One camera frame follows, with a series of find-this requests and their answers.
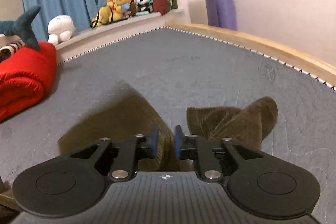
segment gray mattress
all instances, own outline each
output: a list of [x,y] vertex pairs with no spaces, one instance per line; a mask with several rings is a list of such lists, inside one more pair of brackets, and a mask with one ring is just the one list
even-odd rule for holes
[[0,124],[0,176],[58,155],[57,140],[82,117],[118,96],[125,81],[173,128],[186,108],[244,108],[271,96],[278,122],[263,151],[312,172],[321,196],[313,215],[336,223],[334,91],[308,75],[257,53],[196,35],[160,29],[124,39],[58,66],[51,96]]

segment silver rivet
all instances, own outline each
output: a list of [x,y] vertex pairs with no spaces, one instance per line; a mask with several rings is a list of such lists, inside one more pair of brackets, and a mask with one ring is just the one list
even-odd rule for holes
[[115,179],[124,179],[127,176],[128,173],[125,170],[115,170],[112,172],[112,177],[114,177]]
[[221,173],[215,170],[209,170],[204,173],[204,176],[208,179],[218,179],[221,176]]

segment brown sock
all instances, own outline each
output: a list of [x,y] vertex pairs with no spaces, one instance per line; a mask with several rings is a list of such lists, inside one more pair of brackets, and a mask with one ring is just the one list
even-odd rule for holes
[[136,90],[120,84],[114,94],[120,96],[109,101],[98,112],[92,113],[73,126],[58,140],[61,154],[89,145],[102,137],[112,142],[130,140],[135,134],[149,133],[157,125],[159,136],[154,160],[140,160],[139,170],[179,171],[174,152],[174,136],[154,108]]
[[192,134],[219,141],[230,137],[243,146],[260,149],[272,131],[278,107],[271,97],[256,100],[244,110],[236,107],[188,108],[187,123]]

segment black circular pad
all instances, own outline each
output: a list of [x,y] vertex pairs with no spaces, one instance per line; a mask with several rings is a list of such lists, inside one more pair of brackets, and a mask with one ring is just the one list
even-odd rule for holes
[[288,194],[296,187],[294,178],[280,172],[264,173],[259,176],[257,183],[260,189],[274,195]]
[[237,205],[269,219],[311,213],[320,196],[320,185],[311,173],[271,156],[242,162],[227,188]]
[[104,179],[93,164],[68,158],[47,161],[22,172],[13,183],[17,204],[40,217],[59,218],[92,207],[102,196]]
[[68,192],[76,184],[73,175],[65,172],[51,172],[42,175],[36,182],[36,187],[50,195],[58,195]]

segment shark plush toy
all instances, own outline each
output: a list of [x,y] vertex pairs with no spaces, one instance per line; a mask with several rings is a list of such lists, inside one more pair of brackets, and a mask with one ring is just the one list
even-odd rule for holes
[[40,10],[40,6],[33,6],[20,15],[16,21],[0,21],[0,34],[17,35],[28,47],[39,51],[40,46],[32,30],[32,22]]

